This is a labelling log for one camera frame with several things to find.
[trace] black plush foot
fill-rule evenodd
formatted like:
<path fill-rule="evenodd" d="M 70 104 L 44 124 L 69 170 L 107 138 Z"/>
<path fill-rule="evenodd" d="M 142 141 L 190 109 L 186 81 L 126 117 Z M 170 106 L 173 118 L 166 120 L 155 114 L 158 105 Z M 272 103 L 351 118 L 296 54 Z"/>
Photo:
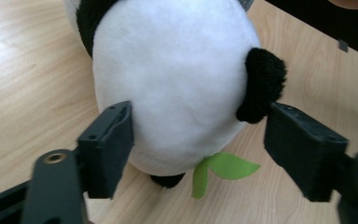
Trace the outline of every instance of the black plush foot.
<path fill-rule="evenodd" d="M 185 173 L 180 175 L 169 175 L 169 176 L 156 176 L 151 175 L 150 178 L 158 185 L 171 189 L 175 187 L 182 180 Z"/>

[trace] white fur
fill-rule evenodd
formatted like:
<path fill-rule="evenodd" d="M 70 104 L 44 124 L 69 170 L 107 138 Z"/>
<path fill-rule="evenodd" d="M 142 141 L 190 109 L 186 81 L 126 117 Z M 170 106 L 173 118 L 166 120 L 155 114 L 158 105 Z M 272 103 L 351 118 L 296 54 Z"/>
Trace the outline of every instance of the white fur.
<path fill-rule="evenodd" d="M 259 47 L 238 0 L 125 0 L 94 36 L 100 110 L 130 100 L 130 163 L 151 175 L 178 175 L 222 150 L 246 87 L 245 58 Z"/>

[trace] wood grain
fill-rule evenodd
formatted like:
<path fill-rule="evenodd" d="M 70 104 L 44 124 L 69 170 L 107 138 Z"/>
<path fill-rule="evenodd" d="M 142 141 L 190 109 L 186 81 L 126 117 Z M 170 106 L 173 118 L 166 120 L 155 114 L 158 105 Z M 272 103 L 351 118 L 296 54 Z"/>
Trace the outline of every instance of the wood grain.
<path fill-rule="evenodd" d="M 263 47 L 288 65 L 282 102 L 349 138 L 358 151 L 358 52 L 256 0 L 249 16 Z M 91 59 L 76 40 L 59 0 L 0 1 L 0 191 L 27 180 L 34 160 L 74 148 L 98 116 Z M 262 165 L 245 179 L 210 174 L 206 196 L 191 198 L 191 175 L 161 189 L 127 165 L 113 201 L 87 200 L 95 223 L 338 223 L 331 203 L 309 203 L 263 148 L 265 121 L 225 149 Z"/>

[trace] black plush ear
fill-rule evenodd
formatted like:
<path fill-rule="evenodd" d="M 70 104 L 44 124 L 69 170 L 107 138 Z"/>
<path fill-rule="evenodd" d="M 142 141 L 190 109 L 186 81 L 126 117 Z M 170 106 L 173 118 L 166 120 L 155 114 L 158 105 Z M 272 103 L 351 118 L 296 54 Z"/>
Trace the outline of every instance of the black plush ear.
<path fill-rule="evenodd" d="M 246 58 L 246 95 L 237 119 L 257 123 L 269 113 L 271 103 L 282 96 L 286 80 L 284 61 L 265 49 L 251 49 Z"/>

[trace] stuffed animal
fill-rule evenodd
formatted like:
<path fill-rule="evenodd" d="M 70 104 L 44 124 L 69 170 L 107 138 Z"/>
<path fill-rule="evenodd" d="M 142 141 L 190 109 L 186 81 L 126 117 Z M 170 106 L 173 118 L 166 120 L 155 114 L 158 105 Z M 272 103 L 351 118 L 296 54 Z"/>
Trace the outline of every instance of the stuffed animal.
<path fill-rule="evenodd" d="M 239 0 L 65 0 L 100 110 L 131 101 L 129 162 L 163 187 L 269 112 L 285 81 Z"/>

